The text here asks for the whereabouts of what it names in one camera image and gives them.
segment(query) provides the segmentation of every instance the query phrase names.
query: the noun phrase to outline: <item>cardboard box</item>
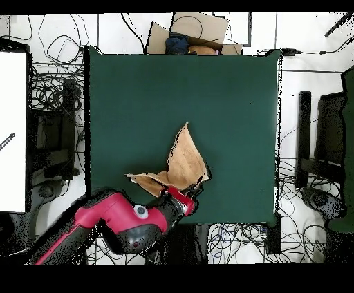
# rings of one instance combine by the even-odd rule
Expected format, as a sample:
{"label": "cardboard box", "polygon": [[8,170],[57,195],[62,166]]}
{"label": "cardboard box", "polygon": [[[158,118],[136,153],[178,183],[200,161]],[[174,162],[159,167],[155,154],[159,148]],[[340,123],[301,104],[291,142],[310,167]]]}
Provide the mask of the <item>cardboard box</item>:
{"label": "cardboard box", "polygon": [[189,37],[189,45],[202,45],[219,50],[223,55],[240,55],[241,44],[223,44],[229,21],[222,17],[195,12],[177,12],[168,30],[153,22],[147,45],[148,54],[164,54],[169,33],[177,32]]}

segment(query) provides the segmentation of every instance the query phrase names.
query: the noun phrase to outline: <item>blue object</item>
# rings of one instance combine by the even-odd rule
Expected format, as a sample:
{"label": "blue object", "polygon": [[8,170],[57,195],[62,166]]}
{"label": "blue object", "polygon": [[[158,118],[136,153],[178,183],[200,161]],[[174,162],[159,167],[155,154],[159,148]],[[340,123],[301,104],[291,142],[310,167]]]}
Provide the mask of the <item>blue object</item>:
{"label": "blue object", "polygon": [[188,47],[186,38],[170,37],[166,40],[166,54],[168,55],[186,55]]}

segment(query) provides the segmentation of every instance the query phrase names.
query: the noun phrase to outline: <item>green table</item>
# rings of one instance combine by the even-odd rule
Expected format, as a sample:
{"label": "green table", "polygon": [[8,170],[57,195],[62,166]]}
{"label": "green table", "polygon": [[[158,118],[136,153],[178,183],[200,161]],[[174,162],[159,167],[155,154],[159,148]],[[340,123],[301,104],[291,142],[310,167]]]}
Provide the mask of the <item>green table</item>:
{"label": "green table", "polygon": [[101,55],[89,48],[91,188],[153,199],[126,173],[158,173],[178,130],[212,179],[183,223],[272,222],[277,62],[267,57]]}

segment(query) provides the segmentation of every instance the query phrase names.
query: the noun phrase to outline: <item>folded cloth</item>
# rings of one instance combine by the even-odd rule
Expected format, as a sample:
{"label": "folded cloth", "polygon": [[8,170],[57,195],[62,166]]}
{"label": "folded cloth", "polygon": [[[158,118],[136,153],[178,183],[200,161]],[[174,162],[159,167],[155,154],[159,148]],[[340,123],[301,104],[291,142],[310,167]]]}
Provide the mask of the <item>folded cloth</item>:
{"label": "folded cloth", "polygon": [[126,174],[132,182],[138,184],[153,196],[158,197],[163,187],[174,186],[183,190],[190,185],[199,186],[209,180],[205,163],[193,143],[188,131],[188,122],[179,130],[167,160],[167,170],[159,174]]}

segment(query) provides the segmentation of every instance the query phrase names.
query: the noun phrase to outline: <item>white board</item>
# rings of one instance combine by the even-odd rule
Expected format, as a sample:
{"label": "white board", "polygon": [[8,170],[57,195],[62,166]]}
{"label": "white board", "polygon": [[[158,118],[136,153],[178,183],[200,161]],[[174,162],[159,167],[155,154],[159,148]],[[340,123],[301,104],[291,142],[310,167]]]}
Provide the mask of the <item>white board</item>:
{"label": "white board", "polygon": [[0,52],[0,211],[25,212],[26,53]]}

